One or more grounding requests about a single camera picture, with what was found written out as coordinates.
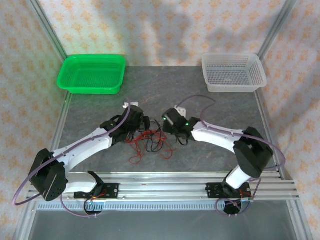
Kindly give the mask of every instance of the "mounting plate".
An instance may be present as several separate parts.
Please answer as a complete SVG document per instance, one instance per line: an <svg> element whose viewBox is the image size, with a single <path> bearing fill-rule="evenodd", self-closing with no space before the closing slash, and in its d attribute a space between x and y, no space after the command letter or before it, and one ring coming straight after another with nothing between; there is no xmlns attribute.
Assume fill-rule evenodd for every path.
<svg viewBox="0 0 320 240"><path fill-rule="evenodd" d="M106 191L106 195L100 196L99 199L117 199L119 194L119 183L104 183L102 192ZM89 192L78 191L73 195L74 199L90 199L92 195Z"/></svg>
<svg viewBox="0 0 320 240"><path fill-rule="evenodd" d="M251 195L250 185L245 182L242 186L233 193L233 195L227 195L222 187L222 184L219 182L209 182L206 184L205 188L208 199L241 199L241 198L249 198Z"/></svg>

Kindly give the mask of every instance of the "white basket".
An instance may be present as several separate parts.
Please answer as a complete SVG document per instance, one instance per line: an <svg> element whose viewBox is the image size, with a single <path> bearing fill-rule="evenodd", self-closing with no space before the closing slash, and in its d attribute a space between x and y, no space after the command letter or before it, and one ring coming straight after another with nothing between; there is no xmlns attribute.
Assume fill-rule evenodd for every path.
<svg viewBox="0 0 320 240"><path fill-rule="evenodd" d="M202 69L209 92L252 93L267 85L262 63L253 53L206 53Z"/></svg>

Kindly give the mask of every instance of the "green basket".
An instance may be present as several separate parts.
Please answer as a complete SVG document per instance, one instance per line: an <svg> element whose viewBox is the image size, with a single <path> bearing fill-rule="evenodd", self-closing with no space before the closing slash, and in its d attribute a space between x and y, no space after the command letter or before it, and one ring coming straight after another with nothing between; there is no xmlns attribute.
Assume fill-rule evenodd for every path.
<svg viewBox="0 0 320 240"><path fill-rule="evenodd" d="M121 55L72 55L64 61L57 85L72 94L117 94L125 68Z"/></svg>

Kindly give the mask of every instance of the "gray tabletop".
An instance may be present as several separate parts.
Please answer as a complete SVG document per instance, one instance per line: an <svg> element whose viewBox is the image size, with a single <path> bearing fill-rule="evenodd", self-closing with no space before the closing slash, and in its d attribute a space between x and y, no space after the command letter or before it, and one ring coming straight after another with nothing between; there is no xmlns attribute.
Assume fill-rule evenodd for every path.
<svg viewBox="0 0 320 240"><path fill-rule="evenodd" d="M216 104L208 109L205 120L213 125L230 128L256 128L266 137L265 128L254 93L210 93L198 66L140 66L127 67L121 91L116 95L73 95L63 129L60 148L87 136L104 121L124 111L123 102L139 102L139 107L151 120L162 123L162 114L191 95L206 95ZM200 97L182 105L187 119L199 117L210 104ZM127 143L98 152L76 166L74 172L228 172L237 165L236 157L226 149L204 142L190 141L187 146L168 136L176 149L169 160L158 153L146 153L133 165L129 159L136 152Z"/></svg>

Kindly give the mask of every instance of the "patterned backdrop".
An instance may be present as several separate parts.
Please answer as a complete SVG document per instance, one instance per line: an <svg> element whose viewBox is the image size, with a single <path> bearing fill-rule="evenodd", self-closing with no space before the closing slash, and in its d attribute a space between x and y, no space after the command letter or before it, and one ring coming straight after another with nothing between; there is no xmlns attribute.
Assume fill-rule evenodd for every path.
<svg viewBox="0 0 320 240"><path fill-rule="evenodd" d="M298 0L265 59L263 89L274 136L284 151L311 231L320 239L320 7Z"/></svg>
<svg viewBox="0 0 320 240"><path fill-rule="evenodd" d="M207 52L257 53L284 0L40 0L68 55L195 66Z"/></svg>
<svg viewBox="0 0 320 240"><path fill-rule="evenodd" d="M24 209L12 197L50 147L65 93L56 84L62 62L26 0L0 2L0 36L0 240L9 240Z"/></svg>

